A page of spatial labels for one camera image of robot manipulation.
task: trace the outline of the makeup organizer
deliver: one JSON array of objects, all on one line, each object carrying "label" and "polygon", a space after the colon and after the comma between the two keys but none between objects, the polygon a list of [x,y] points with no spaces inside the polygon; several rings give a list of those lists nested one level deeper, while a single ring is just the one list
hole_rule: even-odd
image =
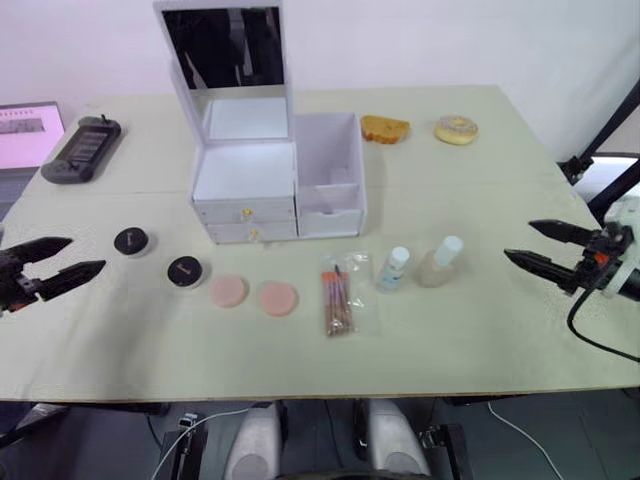
[{"label": "makeup organizer", "polygon": [[154,4],[196,139],[189,201],[216,243],[356,236],[358,117],[294,114],[278,0]]}]

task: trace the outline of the drawer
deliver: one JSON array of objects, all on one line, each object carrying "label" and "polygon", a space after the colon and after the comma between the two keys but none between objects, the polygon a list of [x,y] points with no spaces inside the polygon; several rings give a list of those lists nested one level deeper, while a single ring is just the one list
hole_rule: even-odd
[{"label": "drawer", "polygon": [[194,202],[205,225],[295,221],[293,197]]},{"label": "drawer", "polygon": [[343,210],[335,213],[309,212],[300,215],[300,237],[356,236],[362,223],[362,210]]},{"label": "drawer", "polygon": [[295,220],[272,223],[206,225],[216,243],[273,242],[298,238]]}]

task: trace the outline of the pink screen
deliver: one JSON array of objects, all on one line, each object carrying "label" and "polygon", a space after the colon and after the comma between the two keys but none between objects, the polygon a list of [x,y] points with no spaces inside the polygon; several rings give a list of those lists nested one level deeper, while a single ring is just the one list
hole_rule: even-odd
[{"label": "pink screen", "polygon": [[55,104],[0,106],[0,168],[42,165],[63,133]]}]

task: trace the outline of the plastic bag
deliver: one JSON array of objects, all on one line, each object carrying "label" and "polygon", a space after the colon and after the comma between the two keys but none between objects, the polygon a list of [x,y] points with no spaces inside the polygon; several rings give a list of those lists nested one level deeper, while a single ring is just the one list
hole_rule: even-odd
[{"label": "plastic bag", "polygon": [[366,252],[322,258],[324,328],[328,337],[353,332],[377,333],[378,309]]}]

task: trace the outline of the mirror frame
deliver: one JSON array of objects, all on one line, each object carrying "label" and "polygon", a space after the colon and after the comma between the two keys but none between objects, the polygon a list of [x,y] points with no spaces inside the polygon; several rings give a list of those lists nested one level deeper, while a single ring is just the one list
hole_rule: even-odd
[{"label": "mirror frame", "polygon": [[[187,81],[184,78],[178,55],[173,46],[173,41],[167,25],[164,21],[162,12],[167,10],[209,10],[209,9],[233,9],[233,8],[266,8],[276,7],[278,8],[278,14],[280,16],[280,41],[281,41],[281,53],[282,53],[282,70],[284,77],[284,89],[285,89],[285,103],[287,109],[287,136],[276,138],[255,138],[255,139],[211,139],[208,138],[208,134],[205,134],[203,125],[203,119],[198,114],[199,109],[195,105],[191,89],[187,85]],[[286,61],[286,37],[284,28],[284,15],[282,9],[281,0],[160,0],[153,3],[153,9],[156,14],[156,18],[160,23],[160,29],[169,52],[171,55],[171,80],[173,86],[178,95],[178,99],[184,110],[185,116],[189,126],[193,130],[196,141],[205,146],[212,146],[216,144],[237,144],[237,143],[254,143],[254,142],[281,142],[292,141],[293,139],[293,95],[291,88],[291,79],[289,76],[289,69]]]}]

